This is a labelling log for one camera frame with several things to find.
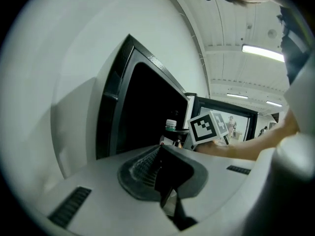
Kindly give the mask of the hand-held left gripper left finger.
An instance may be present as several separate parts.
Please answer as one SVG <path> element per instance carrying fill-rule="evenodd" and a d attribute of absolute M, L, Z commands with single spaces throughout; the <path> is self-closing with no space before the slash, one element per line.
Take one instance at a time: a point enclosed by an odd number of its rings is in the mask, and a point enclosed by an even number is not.
<path fill-rule="evenodd" d="M 88 163 L 59 182 L 36 203 L 49 216 L 76 187 L 91 193 L 67 229 L 75 234 L 177 234 L 178 229 L 157 202 L 133 198 L 119 184 L 117 172 L 126 161 L 150 150 L 144 147 Z"/>

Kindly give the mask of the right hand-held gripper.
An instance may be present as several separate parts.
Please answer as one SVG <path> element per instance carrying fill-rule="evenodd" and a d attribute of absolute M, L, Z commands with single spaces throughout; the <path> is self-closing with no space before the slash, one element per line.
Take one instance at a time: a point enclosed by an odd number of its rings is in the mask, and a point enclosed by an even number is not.
<path fill-rule="evenodd" d="M 228 128 L 221 113 L 210 110 L 187 121 L 188 129 L 165 130 L 168 135 L 187 135 L 183 148 L 194 150 L 197 145 L 211 142 L 213 140 L 226 138 Z"/>

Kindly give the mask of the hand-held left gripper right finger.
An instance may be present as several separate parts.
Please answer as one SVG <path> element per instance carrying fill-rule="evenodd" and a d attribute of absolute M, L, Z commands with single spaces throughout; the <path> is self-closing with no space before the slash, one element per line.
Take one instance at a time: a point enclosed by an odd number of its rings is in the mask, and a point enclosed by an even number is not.
<path fill-rule="evenodd" d="M 211 156 L 161 146 L 161 195 L 175 191 L 174 222 L 200 222 L 218 210 L 241 187 L 254 161 Z"/>

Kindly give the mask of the bottle with green cap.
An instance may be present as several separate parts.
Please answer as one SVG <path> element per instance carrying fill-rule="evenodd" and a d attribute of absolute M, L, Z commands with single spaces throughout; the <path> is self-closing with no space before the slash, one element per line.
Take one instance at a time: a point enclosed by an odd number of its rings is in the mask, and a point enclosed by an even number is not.
<path fill-rule="evenodd" d="M 176 125 L 177 122 L 175 120 L 167 119 L 165 124 L 165 130 L 176 130 Z M 183 148 L 182 139 L 183 139 L 182 135 L 168 135 L 163 132 L 159 144 Z"/>

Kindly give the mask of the person's right forearm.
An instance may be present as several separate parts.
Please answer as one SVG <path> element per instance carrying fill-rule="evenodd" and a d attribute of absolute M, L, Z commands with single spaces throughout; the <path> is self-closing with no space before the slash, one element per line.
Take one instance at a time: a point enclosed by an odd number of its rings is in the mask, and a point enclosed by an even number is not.
<path fill-rule="evenodd" d="M 195 151 L 212 156 L 256 161 L 263 150 L 275 148 L 281 140 L 295 135 L 299 131 L 300 129 L 293 112 L 288 110 L 283 120 L 257 138 L 225 146 L 207 142 L 199 144 Z"/>

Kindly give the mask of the black cabinet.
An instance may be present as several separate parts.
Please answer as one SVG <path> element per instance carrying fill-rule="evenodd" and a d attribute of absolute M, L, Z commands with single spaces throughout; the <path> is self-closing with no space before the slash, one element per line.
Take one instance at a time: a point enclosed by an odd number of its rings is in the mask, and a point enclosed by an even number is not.
<path fill-rule="evenodd" d="M 157 145 L 168 119 L 184 128 L 185 90 L 138 40 L 122 42 L 101 95 L 96 128 L 96 158 Z"/>

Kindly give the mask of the person's black shirt torso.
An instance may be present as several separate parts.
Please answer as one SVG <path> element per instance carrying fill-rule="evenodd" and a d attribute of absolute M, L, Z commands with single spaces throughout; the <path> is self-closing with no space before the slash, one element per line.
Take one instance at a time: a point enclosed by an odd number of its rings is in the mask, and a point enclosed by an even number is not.
<path fill-rule="evenodd" d="M 282 25 L 281 50 L 288 81 L 292 84 L 308 60 L 311 49 L 292 10 L 282 6 L 280 9 L 281 13 L 277 18 Z"/>

